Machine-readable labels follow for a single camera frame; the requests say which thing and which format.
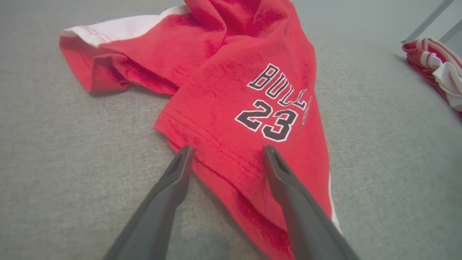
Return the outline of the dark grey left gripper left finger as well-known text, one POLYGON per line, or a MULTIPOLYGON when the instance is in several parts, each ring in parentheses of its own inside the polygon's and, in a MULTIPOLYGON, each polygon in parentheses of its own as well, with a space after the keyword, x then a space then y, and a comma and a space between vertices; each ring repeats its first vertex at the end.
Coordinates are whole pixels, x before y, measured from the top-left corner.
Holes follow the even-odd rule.
POLYGON ((164 260, 175 211, 186 198, 193 148, 184 146, 114 241, 106 260, 164 260))

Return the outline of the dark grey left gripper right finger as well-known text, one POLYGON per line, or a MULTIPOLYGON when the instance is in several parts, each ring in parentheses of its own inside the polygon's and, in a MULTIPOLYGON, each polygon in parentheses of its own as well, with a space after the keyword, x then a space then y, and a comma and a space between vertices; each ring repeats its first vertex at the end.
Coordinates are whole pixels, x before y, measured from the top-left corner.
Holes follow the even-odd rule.
POLYGON ((271 193, 284 214, 295 259, 357 260, 354 250, 274 146, 264 146, 263 161, 271 193))

